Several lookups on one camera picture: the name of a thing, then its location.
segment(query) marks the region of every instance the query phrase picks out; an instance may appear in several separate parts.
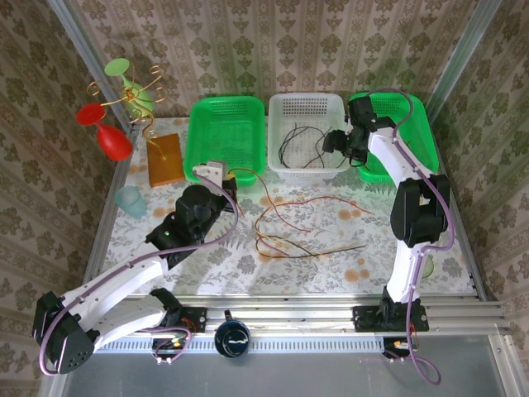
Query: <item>light blue cup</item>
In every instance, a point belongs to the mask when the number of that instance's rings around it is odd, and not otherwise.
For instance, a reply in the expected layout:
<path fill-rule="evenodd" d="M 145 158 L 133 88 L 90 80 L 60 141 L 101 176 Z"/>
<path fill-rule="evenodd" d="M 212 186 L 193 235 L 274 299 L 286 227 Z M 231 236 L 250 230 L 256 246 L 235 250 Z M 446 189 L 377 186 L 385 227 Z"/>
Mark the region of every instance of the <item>light blue cup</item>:
<path fill-rule="evenodd" d="M 136 186 L 123 186 L 114 198 L 116 205 L 136 219 L 140 219 L 147 212 L 145 200 L 141 197 Z"/>

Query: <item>patterned wallpaper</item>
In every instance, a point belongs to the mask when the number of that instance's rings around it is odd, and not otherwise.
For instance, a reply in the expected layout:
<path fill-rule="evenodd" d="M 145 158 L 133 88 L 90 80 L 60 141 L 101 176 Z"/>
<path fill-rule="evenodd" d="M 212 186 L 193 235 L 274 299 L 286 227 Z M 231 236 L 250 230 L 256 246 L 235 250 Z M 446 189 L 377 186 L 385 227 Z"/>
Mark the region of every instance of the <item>patterned wallpaper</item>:
<path fill-rule="evenodd" d="M 80 284 L 112 179 L 89 81 L 46 2 L 0 1 L 0 396 L 36 395 L 36 300 Z"/>
<path fill-rule="evenodd" d="M 529 1 L 504 0 L 434 125 L 529 379 Z"/>
<path fill-rule="evenodd" d="M 427 100 L 477 0 L 68 0 L 107 62 L 167 69 L 158 116 L 200 98 L 399 86 Z"/>

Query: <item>green basket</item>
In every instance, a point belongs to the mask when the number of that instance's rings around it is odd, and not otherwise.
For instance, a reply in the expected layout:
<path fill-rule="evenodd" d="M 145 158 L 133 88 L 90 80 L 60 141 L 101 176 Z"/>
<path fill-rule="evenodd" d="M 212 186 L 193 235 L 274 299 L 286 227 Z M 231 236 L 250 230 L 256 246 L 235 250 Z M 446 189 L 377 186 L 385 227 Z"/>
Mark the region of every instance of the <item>green basket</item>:
<path fill-rule="evenodd" d="M 187 179 L 198 183 L 193 167 L 222 160 L 231 168 L 248 168 L 261 175 L 266 167 L 265 106 L 255 97 L 215 97 L 195 103 L 191 110 L 188 143 L 183 161 Z M 257 178 L 235 171 L 237 184 Z"/>
<path fill-rule="evenodd" d="M 351 99 L 364 97 L 366 93 L 353 95 Z M 436 144 L 431 134 L 430 123 L 424 105 L 419 98 L 410 95 L 413 101 L 412 116 L 399 128 L 403 140 L 409 145 L 412 153 L 431 172 L 439 169 Z M 395 123 L 400 122 L 409 112 L 409 103 L 400 93 L 374 93 L 371 103 L 378 117 L 389 116 Z M 393 181 L 379 159 L 369 153 L 366 167 L 360 167 L 360 178 L 369 184 L 392 184 Z"/>

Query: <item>wooden block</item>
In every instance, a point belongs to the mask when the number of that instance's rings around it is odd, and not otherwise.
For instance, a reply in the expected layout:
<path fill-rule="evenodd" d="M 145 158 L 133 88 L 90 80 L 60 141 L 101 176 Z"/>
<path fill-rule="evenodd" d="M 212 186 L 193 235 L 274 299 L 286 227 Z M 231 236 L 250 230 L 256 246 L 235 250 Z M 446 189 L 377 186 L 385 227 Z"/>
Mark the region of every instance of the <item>wooden block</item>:
<path fill-rule="evenodd" d="M 178 134 L 157 136 L 152 139 L 160 145 L 165 160 L 158 147 L 147 143 L 147 160 L 149 162 L 149 184 L 152 187 L 163 184 L 174 184 L 184 180 L 182 154 L 180 153 L 180 139 Z"/>

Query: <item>floral tablecloth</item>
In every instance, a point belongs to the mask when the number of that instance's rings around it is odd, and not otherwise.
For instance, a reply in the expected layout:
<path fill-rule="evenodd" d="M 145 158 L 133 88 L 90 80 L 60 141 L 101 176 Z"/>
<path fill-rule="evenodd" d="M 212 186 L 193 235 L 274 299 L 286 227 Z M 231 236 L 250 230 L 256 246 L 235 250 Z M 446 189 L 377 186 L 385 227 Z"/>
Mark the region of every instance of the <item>floral tablecloth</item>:
<path fill-rule="evenodd" d="M 157 134 L 178 133 L 184 151 L 188 135 L 187 118 L 156 120 Z M 174 202 L 188 182 L 151 188 L 147 172 L 147 154 L 142 138 L 136 143 L 126 184 L 136 185 L 147 202 L 147 214 L 140 220 L 118 210 L 112 230 L 104 269 L 130 255 L 145 235 L 174 211 Z M 292 185 L 272 170 L 263 175 L 274 201 L 302 201 L 333 195 L 354 201 L 372 214 L 363 213 L 337 200 L 317 200 L 304 206 L 285 206 L 281 213 L 308 233 L 286 227 L 269 211 L 262 230 L 301 241 L 310 251 L 328 251 L 362 242 L 365 247 L 309 259 L 270 259 L 255 250 L 253 222 L 269 206 L 263 186 L 257 181 L 239 188 L 238 200 L 245 213 L 236 232 L 224 244 L 194 252 L 169 274 L 143 285 L 137 292 L 149 293 L 165 287 L 176 294 L 379 294 L 393 269 L 396 240 L 389 226 L 395 188 L 362 182 L 355 169 L 315 185 Z M 223 213 L 208 239 L 218 237 L 233 220 Z M 441 236 L 441 242 L 447 238 Z M 422 291 L 443 294 L 474 294 L 465 256 L 458 242 L 448 252 L 432 253 L 434 270 L 422 282 Z"/>

